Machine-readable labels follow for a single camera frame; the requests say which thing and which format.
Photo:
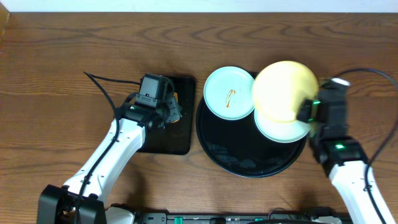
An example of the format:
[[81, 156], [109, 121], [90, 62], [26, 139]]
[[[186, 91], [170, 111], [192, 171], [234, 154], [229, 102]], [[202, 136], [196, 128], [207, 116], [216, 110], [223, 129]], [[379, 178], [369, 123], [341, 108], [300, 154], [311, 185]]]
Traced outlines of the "pale yellow plate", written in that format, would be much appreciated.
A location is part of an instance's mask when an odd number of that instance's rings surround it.
[[314, 100], [318, 80], [304, 64], [273, 63], [256, 76], [252, 88], [254, 107], [267, 119], [289, 123], [297, 119], [304, 100]]

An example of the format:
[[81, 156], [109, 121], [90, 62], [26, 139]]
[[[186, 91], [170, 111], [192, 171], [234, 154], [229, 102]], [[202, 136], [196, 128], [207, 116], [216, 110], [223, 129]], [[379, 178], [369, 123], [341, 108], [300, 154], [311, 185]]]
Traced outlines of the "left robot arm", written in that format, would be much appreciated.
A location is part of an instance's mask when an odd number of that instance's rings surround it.
[[134, 223], [136, 214], [122, 206], [106, 208], [111, 190], [146, 134], [181, 117], [175, 92], [161, 97], [130, 94], [114, 109], [101, 144], [83, 167], [61, 187], [48, 185], [39, 198], [37, 223]]

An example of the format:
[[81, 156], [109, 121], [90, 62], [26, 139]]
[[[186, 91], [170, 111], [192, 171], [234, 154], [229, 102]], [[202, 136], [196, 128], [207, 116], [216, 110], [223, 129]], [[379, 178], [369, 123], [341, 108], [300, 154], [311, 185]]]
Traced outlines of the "light blue plate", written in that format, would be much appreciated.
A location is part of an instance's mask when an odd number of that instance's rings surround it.
[[258, 130], [268, 139], [280, 142], [290, 143], [304, 138], [310, 131], [310, 125], [302, 121], [293, 121], [291, 123], [277, 123], [254, 110], [254, 121]]
[[254, 78], [239, 67], [221, 67], [206, 79], [203, 97], [210, 111], [219, 118], [239, 120], [254, 110]]

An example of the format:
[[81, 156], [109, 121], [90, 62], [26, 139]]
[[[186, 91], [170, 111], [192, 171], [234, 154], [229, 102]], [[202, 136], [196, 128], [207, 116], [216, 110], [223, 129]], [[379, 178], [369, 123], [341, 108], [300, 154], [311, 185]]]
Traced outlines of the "orange green scrub sponge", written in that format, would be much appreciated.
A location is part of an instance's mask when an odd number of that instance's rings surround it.
[[182, 117], [182, 115], [180, 113], [180, 105], [178, 104], [178, 94], [177, 93], [173, 94], [173, 99], [172, 99], [171, 103], [172, 103], [172, 107], [170, 109], [169, 121], [171, 123], [176, 123]]

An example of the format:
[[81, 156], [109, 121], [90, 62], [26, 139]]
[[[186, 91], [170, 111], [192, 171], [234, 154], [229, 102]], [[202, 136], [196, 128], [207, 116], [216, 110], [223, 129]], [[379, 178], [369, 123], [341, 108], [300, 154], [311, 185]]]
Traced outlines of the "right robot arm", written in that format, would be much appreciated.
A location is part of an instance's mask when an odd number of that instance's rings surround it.
[[322, 90], [304, 99], [297, 119], [311, 125], [313, 156], [340, 194], [353, 223], [395, 223], [374, 178], [371, 160], [359, 141], [348, 135], [346, 98]]

